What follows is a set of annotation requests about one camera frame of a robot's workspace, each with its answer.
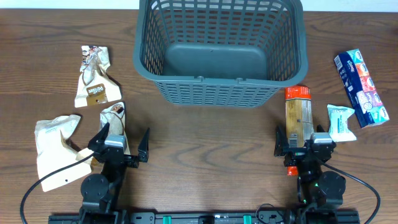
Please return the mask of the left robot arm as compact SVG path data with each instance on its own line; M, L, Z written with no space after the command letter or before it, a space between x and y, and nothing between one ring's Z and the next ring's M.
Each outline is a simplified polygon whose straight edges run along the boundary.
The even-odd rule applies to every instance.
M138 155L125 154L126 137L109 133L110 124L104 127L89 141L88 149L93 157L103 165L99 174L91 174L81 184L83 196L79 211L80 223L129 223L126 210L118 210L119 194L126 176L126 169L137 168L141 162L149 160L148 129L138 146Z

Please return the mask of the PanTree beige pouch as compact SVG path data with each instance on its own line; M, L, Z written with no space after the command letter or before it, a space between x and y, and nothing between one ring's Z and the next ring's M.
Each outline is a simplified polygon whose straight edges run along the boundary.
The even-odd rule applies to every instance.
M81 108L120 100L121 89L107 74L111 66L108 48L82 45L81 52L81 74L74 106Z

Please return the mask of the large plain beige pouch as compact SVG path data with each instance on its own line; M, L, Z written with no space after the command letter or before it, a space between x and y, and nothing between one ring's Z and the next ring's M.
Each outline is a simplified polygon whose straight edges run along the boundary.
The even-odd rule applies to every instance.
M36 123L34 134L37 148L37 172L40 179L77 161L77 151L70 147L66 140L74 133L80 119L81 116L71 114L52 120L40 120ZM48 192L90 173L91 166L88 163L78 164L43 180L42 190Z

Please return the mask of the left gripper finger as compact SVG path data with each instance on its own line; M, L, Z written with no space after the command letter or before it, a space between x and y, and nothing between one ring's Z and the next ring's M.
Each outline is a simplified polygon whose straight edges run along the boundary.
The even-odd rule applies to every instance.
M149 160L149 135L150 129L147 128L137 150L138 157L141 162L147 162Z
M104 144L109 133L109 123L106 123L102 129L89 141L88 146L97 146Z

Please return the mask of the small light blue packet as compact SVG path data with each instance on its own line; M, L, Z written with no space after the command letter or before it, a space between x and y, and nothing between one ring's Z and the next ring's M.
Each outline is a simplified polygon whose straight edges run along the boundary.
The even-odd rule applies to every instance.
M329 135L334 142L356 141L356 136L348 129L348 118L355 110L345 106L327 105L330 119Z

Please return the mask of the rice pouch with brown trim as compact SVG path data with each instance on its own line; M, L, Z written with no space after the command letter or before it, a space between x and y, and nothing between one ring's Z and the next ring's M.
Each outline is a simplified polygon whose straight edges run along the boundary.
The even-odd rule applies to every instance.
M125 154L131 154L126 132L125 132L125 104L119 102L104 109L100 113L99 130L101 130L106 123L109 123L109 134L123 135L126 138Z

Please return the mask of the blue tissue multipack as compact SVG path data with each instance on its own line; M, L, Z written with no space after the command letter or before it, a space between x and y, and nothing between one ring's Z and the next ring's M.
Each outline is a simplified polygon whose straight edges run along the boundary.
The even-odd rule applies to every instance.
M334 63L360 127L377 126L389 121L360 50L339 53Z

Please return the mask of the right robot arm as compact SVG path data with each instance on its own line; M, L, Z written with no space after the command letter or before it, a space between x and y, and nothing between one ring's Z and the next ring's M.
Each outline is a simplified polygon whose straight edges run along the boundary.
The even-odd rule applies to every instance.
M343 203L346 179L335 171L322 171L336 143L321 126L301 147L291 146L281 127L275 132L274 156L283 157L284 166L297 176L300 202L285 211L284 223L337 223L336 209Z

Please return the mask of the orange pasta package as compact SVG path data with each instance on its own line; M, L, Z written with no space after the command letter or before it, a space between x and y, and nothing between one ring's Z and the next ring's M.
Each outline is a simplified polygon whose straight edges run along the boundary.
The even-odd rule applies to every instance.
M304 147L313 129L312 97L307 86L285 89L286 133L290 147Z

